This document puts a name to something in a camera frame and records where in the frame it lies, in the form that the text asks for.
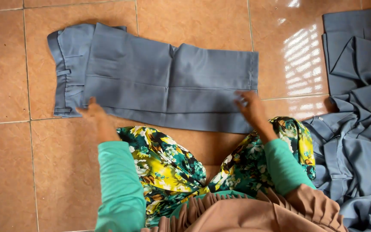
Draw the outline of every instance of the shiny floor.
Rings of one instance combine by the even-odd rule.
[[[0,0],[0,231],[95,226],[95,136],[82,119],[52,114],[56,75],[49,33],[102,22],[173,45],[259,51],[258,87],[268,116],[306,119],[334,111],[321,15],[366,8],[371,0]],[[112,119],[116,127],[141,125]],[[211,170],[244,137],[157,128]]]

